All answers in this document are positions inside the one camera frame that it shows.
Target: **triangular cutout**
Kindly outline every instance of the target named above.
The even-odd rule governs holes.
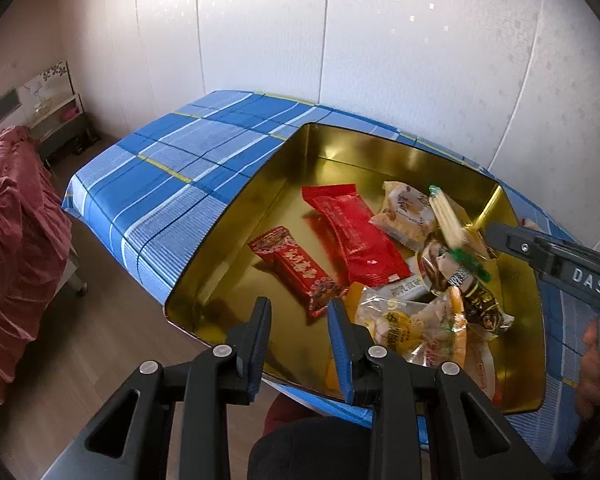
[[[133,390],[126,394],[106,420],[87,437],[85,446],[89,451],[112,458],[122,456],[138,397]]]
[[[474,398],[468,393],[462,393],[460,400],[476,456],[486,458],[508,451],[510,449],[509,441]]]

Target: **blue plaid tablecloth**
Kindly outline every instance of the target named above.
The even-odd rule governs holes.
[[[161,304],[196,248],[260,166],[305,123],[332,124],[393,139],[480,171],[473,161],[398,128],[282,97],[216,91],[129,134],[71,179],[62,207],[87,224],[109,252]],[[517,216],[573,240],[539,207],[502,183]],[[539,283],[546,332],[546,394],[539,411],[510,423],[549,467],[568,468],[578,419],[574,387],[581,342],[594,311]],[[370,412],[287,390],[302,402],[366,426]]]

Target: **red candy bar wrapper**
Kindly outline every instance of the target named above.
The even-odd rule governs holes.
[[[286,227],[274,227],[249,242],[251,250],[269,264],[294,293],[306,300],[311,317],[319,317],[332,298],[343,293],[311,256],[298,245]]]
[[[380,286],[412,275],[388,235],[369,223],[374,214],[355,184],[303,187],[302,198],[322,213],[335,231],[350,283]]]

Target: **screw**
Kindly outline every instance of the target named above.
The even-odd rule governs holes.
[[[375,357],[377,359],[381,359],[382,357],[386,356],[386,348],[380,345],[370,346],[367,352],[369,352],[371,357]]]
[[[214,348],[214,355],[216,357],[227,357],[231,355],[234,350],[229,345],[218,345]]]
[[[446,375],[458,375],[460,373],[460,367],[451,361],[442,363],[442,373]]]
[[[145,361],[140,365],[140,373],[144,375],[153,374],[158,370],[158,363],[155,361]]]

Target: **floor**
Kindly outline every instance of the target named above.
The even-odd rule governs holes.
[[[71,175],[109,144],[101,140],[80,156],[69,154],[58,162],[56,188],[64,193]],[[73,223],[78,272],[89,291],[81,299],[68,286],[59,291],[0,406],[0,456],[17,480],[38,480],[140,363],[154,359],[176,364],[203,349],[166,322],[160,304],[85,225]],[[251,406],[229,407],[232,479],[246,477],[251,446],[262,434],[264,416],[275,397],[275,390],[263,383]],[[176,436],[172,449],[178,447]],[[177,452],[172,452],[170,479],[177,478],[176,459]]]

